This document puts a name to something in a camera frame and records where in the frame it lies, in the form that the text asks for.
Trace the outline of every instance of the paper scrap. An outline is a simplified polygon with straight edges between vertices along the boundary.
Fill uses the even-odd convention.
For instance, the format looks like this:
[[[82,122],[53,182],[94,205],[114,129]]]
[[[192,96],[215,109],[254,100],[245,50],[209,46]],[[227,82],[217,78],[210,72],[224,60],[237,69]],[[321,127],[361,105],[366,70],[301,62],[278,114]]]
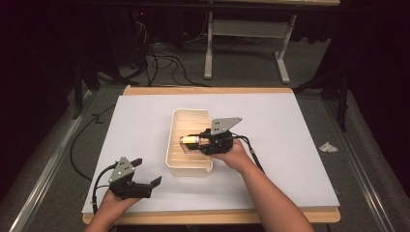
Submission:
[[[327,153],[338,152],[337,147],[332,146],[329,142],[326,142],[325,144],[323,144],[322,146],[320,146],[319,149],[320,149],[322,152],[327,152]]]

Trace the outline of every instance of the white surface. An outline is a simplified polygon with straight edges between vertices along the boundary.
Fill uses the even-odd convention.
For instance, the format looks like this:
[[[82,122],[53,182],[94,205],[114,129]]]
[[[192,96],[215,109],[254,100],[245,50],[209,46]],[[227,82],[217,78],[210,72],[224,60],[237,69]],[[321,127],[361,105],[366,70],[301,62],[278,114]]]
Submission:
[[[162,176],[150,199],[132,212],[253,208],[241,176],[214,159],[205,178],[175,177],[165,163],[172,115],[177,108],[207,109],[211,118],[242,117],[231,129],[249,138],[266,174],[299,207],[338,206],[335,192],[293,94],[140,95],[117,102],[83,213],[92,213],[92,187],[110,164],[124,156],[143,158],[133,180],[150,183]],[[111,172],[101,179],[106,185]],[[98,201],[106,188],[98,190]]]

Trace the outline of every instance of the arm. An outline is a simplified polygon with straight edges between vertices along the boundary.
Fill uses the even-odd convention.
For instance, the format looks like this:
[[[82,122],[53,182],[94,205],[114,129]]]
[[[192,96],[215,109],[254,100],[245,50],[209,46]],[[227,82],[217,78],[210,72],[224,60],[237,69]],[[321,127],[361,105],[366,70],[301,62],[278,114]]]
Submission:
[[[241,141],[226,154],[212,155],[238,171],[266,231],[313,231],[308,219],[250,159]]]
[[[108,189],[102,199],[99,210],[87,228],[85,228],[85,232],[108,231],[114,225],[114,222],[118,220],[131,205],[139,200],[139,198],[127,198],[122,200]]]

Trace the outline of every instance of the beige container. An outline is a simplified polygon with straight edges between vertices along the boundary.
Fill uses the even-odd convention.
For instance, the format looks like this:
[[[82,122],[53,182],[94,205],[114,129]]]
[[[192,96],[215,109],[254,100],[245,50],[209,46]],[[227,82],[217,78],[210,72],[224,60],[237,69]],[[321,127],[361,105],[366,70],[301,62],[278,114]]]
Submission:
[[[180,145],[181,136],[204,132],[211,127],[211,122],[207,110],[175,110],[166,154],[166,164],[174,176],[206,177],[211,173],[212,158],[202,154],[185,154]]]

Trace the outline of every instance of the plastic bin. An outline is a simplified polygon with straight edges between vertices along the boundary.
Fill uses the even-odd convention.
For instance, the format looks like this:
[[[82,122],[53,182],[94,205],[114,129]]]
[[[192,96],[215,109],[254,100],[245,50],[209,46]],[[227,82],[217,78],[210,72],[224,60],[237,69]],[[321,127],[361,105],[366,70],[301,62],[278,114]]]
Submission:
[[[180,137],[204,132],[211,127],[208,111],[203,109],[177,109],[174,112],[168,141],[166,164],[174,176],[206,177],[211,173],[212,158],[202,154],[186,154]]]

